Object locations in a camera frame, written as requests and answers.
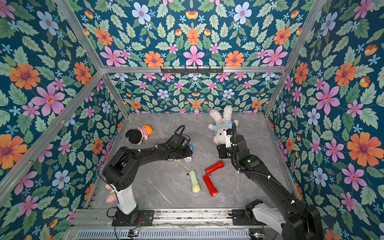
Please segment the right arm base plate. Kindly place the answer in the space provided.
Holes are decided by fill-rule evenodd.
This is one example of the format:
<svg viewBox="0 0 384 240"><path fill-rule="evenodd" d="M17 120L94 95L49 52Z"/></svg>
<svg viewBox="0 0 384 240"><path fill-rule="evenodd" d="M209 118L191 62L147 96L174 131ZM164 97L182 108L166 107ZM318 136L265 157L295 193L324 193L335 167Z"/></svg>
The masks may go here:
<svg viewBox="0 0 384 240"><path fill-rule="evenodd" d="M234 226L253 226L254 223L250 222L246 218L246 212L243 209L235 210L233 209L231 213L229 213L229 217L233 221Z"/></svg>

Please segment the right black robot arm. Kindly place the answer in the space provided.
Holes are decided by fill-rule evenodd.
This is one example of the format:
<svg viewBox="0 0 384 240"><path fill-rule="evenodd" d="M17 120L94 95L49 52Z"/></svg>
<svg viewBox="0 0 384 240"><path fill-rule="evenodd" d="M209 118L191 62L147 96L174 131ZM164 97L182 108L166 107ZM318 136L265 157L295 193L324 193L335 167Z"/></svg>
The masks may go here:
<svg viewBox="0 0 384 240"><path fill-rule="evenodd" d="M260 200L246 206L250 222L261 222L284 240L322 240L325 235L319 210L289 192L269 171L264 162L250 153L242 135L229 134L226 143L217 146L221 159L230 159L238 173L256 183L272 200L276 210Z"/></svg>

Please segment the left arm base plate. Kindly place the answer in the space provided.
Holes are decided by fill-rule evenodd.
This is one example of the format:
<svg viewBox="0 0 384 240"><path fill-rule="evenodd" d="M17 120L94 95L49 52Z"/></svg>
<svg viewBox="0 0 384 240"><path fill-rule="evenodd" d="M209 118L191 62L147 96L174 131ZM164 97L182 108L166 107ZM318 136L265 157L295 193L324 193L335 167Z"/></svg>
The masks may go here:
<svg viewBox="0 0 384 240"><path fill-rule="evenodd" d="M119 209L116 211L112 226L114 227L149 227L152 226L155 211L153 210L134 210L129 215L125 215Z"/></svg>

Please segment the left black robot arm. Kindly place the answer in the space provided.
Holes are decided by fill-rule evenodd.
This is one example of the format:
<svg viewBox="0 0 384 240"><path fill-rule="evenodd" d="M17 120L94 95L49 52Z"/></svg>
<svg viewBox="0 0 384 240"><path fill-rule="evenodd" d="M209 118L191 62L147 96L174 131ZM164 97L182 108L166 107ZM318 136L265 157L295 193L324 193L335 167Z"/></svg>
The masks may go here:
<svg viewBox="0 0 384 240"><path fill-rule="evenodd" d="M192 154L189 145L158 144L146 149L121 147L103 169L103 177L116 194L120 212L128 216L138 207L132 184L139 167L156 161L184 160Z"/></svg>

